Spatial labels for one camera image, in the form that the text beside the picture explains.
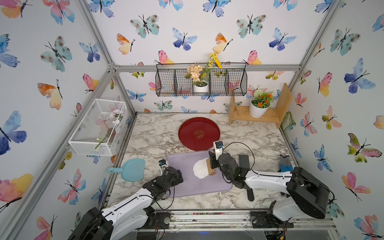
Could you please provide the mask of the white dough piece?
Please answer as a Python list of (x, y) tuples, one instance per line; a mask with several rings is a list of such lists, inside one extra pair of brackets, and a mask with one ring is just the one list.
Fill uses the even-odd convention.
[(208, 159), (199, 160), (193, 167), (194, 175), (199, 179), (204, 179), (210, 174), (207, 160)]

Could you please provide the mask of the lavender silicone mat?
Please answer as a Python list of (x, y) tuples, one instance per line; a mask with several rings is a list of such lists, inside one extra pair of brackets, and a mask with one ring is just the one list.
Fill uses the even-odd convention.
[(214, 176), (208, 175), (204, 179), (199, 179), (194, 175), (195, 163), (208, 158), (208, 151), (169, 155), (166, 159), (167, 163), (170, 167), (180, 170), (184, 179), (183, 183), (171, 188), (171, 191), (175, 192), (171, 194), (175, 197), (185, 197), (230, 190), (232, 185), (226, 183), (218, 169), (215, 169), (216, 174)]

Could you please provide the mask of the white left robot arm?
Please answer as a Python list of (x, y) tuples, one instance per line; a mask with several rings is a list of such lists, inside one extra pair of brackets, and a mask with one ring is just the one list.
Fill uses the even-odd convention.
[(99, 210), (90, 209), (68, 237), (69, 240), (119, 240), (133, 230), (154, 224), (152, 208), (172, 187), (183, 182), (182, 172), (163, 167), (162, 175), (145, 183), (135, 194), (120, 203)]

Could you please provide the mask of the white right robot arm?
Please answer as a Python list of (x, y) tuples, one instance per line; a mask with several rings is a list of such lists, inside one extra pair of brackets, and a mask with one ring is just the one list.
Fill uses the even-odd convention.
[(240, 167), (230, 154), (220, 154), (218, 150), (209, 152), (209, 164), (239, 189), (266, 189), (288, 195), (288, 198), (270, 204), (265, 221), (272, 226), (302, 215), (315, 219), (326, 216), (330, 190), (303, 168), (277, 173), (253, 171)]

